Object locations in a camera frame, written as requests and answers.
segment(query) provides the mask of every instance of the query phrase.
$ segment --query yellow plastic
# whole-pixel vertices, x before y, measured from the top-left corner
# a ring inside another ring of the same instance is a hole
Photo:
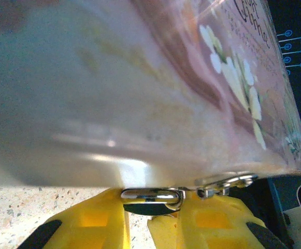
[[[176,249],[177,218],[157,216],[147,225],[157,249]]]
[[[265,227],[239,199],[214,196],[201,200],[187,193],[178,216],[176,248],[264,249],[247,222]]]
[[[129,249],[128,215],[120,189],[108,189],[48,219],[61,226],[44,249]]]

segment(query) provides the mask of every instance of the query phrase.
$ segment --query granite countertop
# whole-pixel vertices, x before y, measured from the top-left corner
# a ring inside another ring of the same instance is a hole
[[[0,187],[0,248],[17,248],[52,215],[93,197],[105,188]],[[130,213],[131,248],[155,249],[149,216]]]

